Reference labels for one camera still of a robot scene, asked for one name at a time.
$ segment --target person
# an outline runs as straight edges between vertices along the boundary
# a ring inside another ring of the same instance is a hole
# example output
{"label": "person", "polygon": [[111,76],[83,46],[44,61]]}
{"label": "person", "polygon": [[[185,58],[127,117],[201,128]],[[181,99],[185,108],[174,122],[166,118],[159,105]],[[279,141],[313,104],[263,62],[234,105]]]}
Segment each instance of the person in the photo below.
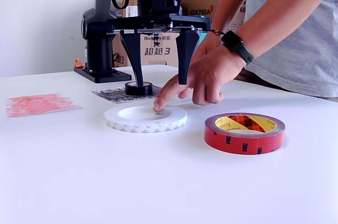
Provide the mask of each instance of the person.
{"label": "person", "polygon": [[208,32],[193,54],[187,85],[170,79],[154,101],[162,110],[178,94],[217,104],[233,79],[338,100],[338,0],[220,0],[213,30],[224,30],[246,1],[245,21],[234,33],[252,55],[247,64],[222,35]]}

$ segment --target orange object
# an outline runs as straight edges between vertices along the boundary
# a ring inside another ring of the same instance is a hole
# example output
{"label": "orange object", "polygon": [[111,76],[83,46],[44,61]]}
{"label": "orange object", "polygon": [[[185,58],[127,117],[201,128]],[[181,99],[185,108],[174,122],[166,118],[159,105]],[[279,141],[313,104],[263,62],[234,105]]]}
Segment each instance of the orange object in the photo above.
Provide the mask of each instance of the orange object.
{"label": "orange object", "polygon": [[84,68],[84,65],[81,63],[80,59],[75,59],[75,67],[76,68]]}

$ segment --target hand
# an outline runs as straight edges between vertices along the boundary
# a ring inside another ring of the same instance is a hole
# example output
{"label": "hand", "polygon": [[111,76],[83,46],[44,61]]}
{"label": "hand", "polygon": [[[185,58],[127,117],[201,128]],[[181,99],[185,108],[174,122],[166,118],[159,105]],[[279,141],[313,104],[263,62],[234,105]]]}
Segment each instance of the hand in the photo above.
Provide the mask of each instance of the hand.
{"label": "hand", "polygon": [[218,46],[189,68],[187,85],[179,85],[178,75],[161,89],[154,101],[154,111],[161,111],[175,95],[186,98],[193,89],[193,103],[197,105],[217,104],[223,100],[221,87],[233,80],[245,66],[237,53],[230,52],[224,45]]}
{"label": "hand", "polygon": [[193,54],[191,58],[191,64],[195,63],[198,61],[198,59],[204,57],[209,52],[216,49],[221,44],[221,42],[221,38],[218,35],[209,32]]}

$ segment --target gray t-shirt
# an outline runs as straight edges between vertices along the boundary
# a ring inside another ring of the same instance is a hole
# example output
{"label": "gray t-shirt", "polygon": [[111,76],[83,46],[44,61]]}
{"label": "gray t-shirt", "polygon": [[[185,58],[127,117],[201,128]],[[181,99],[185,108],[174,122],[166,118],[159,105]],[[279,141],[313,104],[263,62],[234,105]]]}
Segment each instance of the gray t-shirt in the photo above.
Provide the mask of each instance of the gray t-shirt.
{"label": "gray t-shirt", "polygon": [[[245,21],[266,1],[247,0]],[[323,0],[295,32],[246,69],[293,92],[338,97],[338,0]]]}

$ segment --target red tape roll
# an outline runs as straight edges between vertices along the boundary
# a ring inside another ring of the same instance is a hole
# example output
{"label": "red tape roll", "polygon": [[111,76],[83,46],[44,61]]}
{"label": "red tape roll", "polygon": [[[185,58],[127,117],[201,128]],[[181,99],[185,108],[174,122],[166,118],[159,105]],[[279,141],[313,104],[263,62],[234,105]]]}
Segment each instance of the red tape roll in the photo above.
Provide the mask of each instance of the red tape roll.
{"label": "red tape roll", "polygon": [[227,153],[270,153],[283,146],[284,135],[285,124],[265,115],[227,113],[205,121],[205,142]]}

